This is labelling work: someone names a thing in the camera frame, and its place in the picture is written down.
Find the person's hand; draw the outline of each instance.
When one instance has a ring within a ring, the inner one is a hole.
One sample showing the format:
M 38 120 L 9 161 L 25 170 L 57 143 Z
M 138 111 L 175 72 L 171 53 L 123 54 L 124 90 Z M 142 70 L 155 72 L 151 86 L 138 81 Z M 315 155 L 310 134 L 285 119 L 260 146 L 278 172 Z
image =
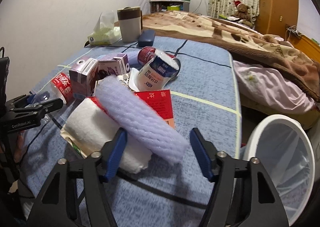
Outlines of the person's hand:
M 18 133 L 17 145 L 16 145 L 16 149 L 13 154 L 13 159 L 14 159 L 15 163 L 18 163 L 22 158 L 22 148 L 23 148 L 23 143 L 24 143 L 22 133 L 23 133 L 23 131 Z

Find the patterned blanket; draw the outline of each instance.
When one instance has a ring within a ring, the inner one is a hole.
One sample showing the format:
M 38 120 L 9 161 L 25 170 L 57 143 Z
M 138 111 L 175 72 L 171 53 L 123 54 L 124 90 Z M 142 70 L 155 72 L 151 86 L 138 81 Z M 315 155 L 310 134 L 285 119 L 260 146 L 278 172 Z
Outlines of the patterned blanket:
M 155 30 L 157 36 L 216 45 L 228 50 L 234 60 L 277 69 L 284 78 L 320 102 L 320 64 L 297 49 L 281 45 L 269 35 L 181 11 L 145 15 L 143 27 Z

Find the white trash can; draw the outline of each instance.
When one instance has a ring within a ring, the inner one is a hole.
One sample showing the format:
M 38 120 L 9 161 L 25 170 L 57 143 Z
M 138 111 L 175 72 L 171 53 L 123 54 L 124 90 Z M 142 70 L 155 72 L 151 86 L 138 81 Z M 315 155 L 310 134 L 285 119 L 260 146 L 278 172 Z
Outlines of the white trash can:
M 291 226 L 305 208 L 315 178 L 315 158 L 306 133 L 296 120 L 271 115 L 257 125 L 243 149 L 243 160 L 261 160 Z

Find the plastic bottle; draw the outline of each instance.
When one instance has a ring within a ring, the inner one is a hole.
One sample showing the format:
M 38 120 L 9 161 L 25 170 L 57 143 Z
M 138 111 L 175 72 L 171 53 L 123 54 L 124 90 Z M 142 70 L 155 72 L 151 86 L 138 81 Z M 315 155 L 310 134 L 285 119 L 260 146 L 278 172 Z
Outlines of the plastic bottle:
M 36 106 L 56 98 L 62 99 L 64 104 L 73 100 L 70 78 L 65 73 L 59 73 L 41 91 L 31 95 L 28 102 L 32 106 Z M 43 118 L 44 123 L 48 123 L 50 120 L 50 115 L 45 115 Z

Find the dark blue case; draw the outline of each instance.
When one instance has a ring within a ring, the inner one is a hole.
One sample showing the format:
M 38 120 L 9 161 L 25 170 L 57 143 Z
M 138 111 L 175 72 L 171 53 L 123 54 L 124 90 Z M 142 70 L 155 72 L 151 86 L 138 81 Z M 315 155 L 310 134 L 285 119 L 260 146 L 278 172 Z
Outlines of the dark blue case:
M 153 42 L 155 40 L 156 32 L 154 30 L 148 29 L 141 33 L 138 39 L 138 46 L 153 46 Z

